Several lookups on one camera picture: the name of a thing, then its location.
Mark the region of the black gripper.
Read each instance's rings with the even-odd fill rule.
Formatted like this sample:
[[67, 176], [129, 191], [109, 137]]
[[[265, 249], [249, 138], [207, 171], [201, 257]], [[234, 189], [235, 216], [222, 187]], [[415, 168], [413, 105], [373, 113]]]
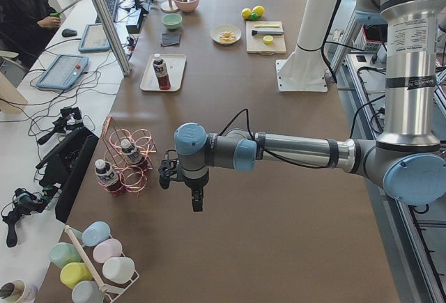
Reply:
[[192, 192], [192, 210], [194, 212], [202, 212], [204, 187], [209, 181], [209, 170], [188, 171], [183, 169], [183, 180]]

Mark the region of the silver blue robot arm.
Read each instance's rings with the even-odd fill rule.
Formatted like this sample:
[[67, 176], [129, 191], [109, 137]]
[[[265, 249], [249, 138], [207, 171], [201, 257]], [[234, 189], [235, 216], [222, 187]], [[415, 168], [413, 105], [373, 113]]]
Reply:
[[385, 127], [375, 141], [309, 139], [249, 130], [207, 133], [196, 123], [174, 134], [178, 179], [203, 207], [212, 166], [249, 171], [274, 157], [310, 169], [340, 168], [368, 178], [395, 200], [424, 205], [445, 194], [445, 160], [432, 134], [436, 80], [436, 25], [445, 0], [357, 0], [360, 19], [377, 14], [387, 22]]

